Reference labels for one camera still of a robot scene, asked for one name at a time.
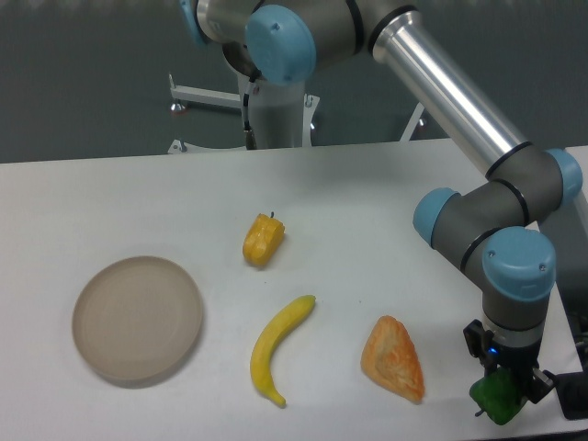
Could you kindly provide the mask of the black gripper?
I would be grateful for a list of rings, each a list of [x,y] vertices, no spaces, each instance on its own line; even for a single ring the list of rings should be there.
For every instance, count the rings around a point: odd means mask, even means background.
[[[474,320],[463,329],[469,354],[478,359],[489,377],[498,367],[531,371],[524,387],[532,403],[542,401],[557,385],[557,377],[538,367],[542,338],[536,328],[523,332],[504,329],[496,323]]]

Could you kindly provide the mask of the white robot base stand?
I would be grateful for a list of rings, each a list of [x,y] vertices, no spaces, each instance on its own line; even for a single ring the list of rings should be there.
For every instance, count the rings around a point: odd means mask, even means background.
[[[228,152],[312,147],[319,96],[309,93],[304,83],[278,86],[252,75],[236,76],[239,92],[228,93],[178,85],[169,75],[171,113],[179,115],[190,105],[239,112],[243,143],[228,147]]]

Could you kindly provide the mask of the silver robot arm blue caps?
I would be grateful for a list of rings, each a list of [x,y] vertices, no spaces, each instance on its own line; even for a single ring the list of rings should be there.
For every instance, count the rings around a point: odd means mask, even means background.
[[[288,99],[319,69],[362,51],[395,72],[484,174],[467,195],[427,194],[413,225],[482,292],[483,317],[464,331],[481,385],[514,403],[541,401],[556,378],[537,358],[555,282],[555,251],[529,230],[572,201],[582,170],[563,150],[539,150],[462,73],[409,1],[183,1],[191,39],[222,46],[246,79],[248,149],[297,147],[302,103]]]

